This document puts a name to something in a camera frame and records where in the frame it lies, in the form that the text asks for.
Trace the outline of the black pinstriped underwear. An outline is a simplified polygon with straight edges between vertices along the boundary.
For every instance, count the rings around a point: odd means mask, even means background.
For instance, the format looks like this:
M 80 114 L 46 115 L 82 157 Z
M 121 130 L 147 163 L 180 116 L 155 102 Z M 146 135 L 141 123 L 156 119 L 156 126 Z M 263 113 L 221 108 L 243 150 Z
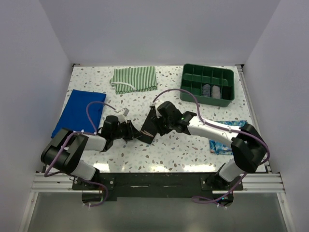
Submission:
M 157 128 L 153 122 L 153 117 L 156 117 L 156 110 L 150 108 L 150 111 L 140 130 L 141 136 L 138 138 L 141 142 L 149 145 L 153 142 L 155 136 L 157 135 Z

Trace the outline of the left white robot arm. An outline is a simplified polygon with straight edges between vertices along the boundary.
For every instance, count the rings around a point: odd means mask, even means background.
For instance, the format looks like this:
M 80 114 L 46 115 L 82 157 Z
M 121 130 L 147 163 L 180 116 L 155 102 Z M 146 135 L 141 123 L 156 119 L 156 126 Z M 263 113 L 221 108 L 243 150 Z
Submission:
M 96 189 L 100 184 L 99 170 L 81 160 L 84 151 L 106 152 L 114 140 L 130 141 L 142 136 L 131 120 L 121 120 L 118 116 L 107 116 L 98 134 L 76 132 L 62 128 L 41 154 L 41 162 L 48 165 L 44 176 L 52 176 L 51 168 L 61 173 L 83 179 L 88 189 Z

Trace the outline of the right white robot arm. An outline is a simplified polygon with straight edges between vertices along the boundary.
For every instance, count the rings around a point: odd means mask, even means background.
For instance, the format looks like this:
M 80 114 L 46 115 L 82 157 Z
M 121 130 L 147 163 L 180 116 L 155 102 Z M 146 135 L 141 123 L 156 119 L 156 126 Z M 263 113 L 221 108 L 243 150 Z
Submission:
M 154 109 L 152 120 L 161 136 L 176 131 L 214 140 L 231 148 L 233 158 L 223 164 L 215 178 L 215 184 L 221 190 L 231 186 L 240 174 L 255 173 L 267 153 L 266 143 L 251 124 L 237 127 L 213 122 L 203 119 L 198 113 L 181 113 L 169 101 L 153 102 L 151 109 Z

